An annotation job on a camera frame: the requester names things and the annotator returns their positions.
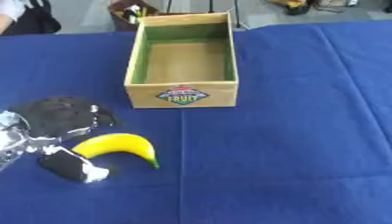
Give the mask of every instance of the banana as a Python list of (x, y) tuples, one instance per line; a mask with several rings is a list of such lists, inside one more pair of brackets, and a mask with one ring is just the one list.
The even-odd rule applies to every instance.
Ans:
[(85, 158), (93, 158), (110, 152), (126, 151), (146, 159), (152, 163), (154, 168), (159, 168), (152, 144), (142, 136), (133, 134), (115, 133), (92, 137), (73, 147), (72, 151)]

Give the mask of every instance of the blue tablecloth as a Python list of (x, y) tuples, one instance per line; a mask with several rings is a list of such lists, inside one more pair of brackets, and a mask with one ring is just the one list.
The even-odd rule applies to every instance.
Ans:
[(0, 109), (77, 95), (150, 139), (106, 181), (59, 178), (26, 155), (0, 173), (0, 223), (392, 223), (392, 22), (268, 26), (234, 35), (234, 108), (133, 109), (132, 33), (0, 38)]

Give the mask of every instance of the wooden crate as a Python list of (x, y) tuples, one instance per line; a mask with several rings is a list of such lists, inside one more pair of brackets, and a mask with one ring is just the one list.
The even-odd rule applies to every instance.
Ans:
[(142, 18), (124, 85), (135, 108), (234, 106), (230, 16)]

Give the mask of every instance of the crate label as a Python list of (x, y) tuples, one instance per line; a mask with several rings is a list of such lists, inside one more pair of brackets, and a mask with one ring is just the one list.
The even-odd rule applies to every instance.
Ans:
[(186, 105), (208, 97), (208, 94), (188, 86), (171, 87), (168, 90), (156, 95), (157, 98), (174, 102), (179, 105)]

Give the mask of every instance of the white sleeve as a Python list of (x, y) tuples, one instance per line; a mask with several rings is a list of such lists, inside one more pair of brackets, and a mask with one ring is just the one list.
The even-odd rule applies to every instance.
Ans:
[(25, 4), (22, 0), (0, 0), (0, 14), (17, 21), (24, 12)]

